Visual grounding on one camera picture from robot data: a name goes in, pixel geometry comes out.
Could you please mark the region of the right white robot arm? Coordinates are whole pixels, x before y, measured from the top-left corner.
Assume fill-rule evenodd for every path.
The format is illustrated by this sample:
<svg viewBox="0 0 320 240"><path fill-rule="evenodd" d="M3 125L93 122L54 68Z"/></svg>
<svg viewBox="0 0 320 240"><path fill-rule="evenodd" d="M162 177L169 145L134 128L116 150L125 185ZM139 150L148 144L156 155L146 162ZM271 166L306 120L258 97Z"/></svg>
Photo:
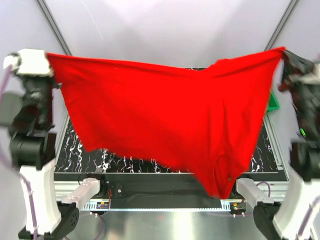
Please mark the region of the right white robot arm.
<svg viewBox="0 0 320 240"><path fill-rule="evenodd" d="M293 141L283 202L263 193L250 178L227 185L232 198L253 208L257 229L268 240L309 240L320 211L320 63L285 50L280 91L290 91L304 141Z"/></svg>

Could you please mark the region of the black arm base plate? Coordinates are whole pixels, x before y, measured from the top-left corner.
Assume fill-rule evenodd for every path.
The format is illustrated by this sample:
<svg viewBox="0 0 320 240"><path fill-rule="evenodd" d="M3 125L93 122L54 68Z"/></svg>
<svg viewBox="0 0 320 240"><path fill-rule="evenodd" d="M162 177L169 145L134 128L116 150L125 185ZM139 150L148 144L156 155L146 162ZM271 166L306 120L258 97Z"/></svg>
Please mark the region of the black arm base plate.
<svg viewBox="0 0 320 240"><path fill-rule="evenodd" d="M203 209L242 204L240 195L210 196L190 173L108 173L111 209Z"/></svg>

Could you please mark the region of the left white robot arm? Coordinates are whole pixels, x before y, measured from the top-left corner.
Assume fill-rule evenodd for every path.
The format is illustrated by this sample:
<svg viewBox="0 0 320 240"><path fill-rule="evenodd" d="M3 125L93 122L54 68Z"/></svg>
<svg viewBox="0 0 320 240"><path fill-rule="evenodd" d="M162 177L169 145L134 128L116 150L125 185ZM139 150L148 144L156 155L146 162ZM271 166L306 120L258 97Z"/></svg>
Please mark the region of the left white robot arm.
<svg viewBox="0 0 320 240"><path fill-rule="evenodd" d="M19 232L21 239L61 240L72 232L80 210L92 197L108 193L105 177L91 173L70 195L56 199L55 143L52 132L52 90L60 87L50 74L21 75L24 95L0 94L0 125L10 135L12 161L7 167L21 178L27 222Z"/></svg>

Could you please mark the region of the bright red t-shirt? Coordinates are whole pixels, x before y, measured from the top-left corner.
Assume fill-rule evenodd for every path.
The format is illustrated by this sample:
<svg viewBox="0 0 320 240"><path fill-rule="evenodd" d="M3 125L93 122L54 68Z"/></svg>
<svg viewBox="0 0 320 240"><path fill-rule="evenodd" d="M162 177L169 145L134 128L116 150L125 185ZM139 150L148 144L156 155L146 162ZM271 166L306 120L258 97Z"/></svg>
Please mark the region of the bright red t-shirt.
<svg viewBox="0 0 320 240"><path fill-rule="evenodd" d="M249 169L285 48L203 70L48 53L87 151L154 159L226 199Z"/></svg>

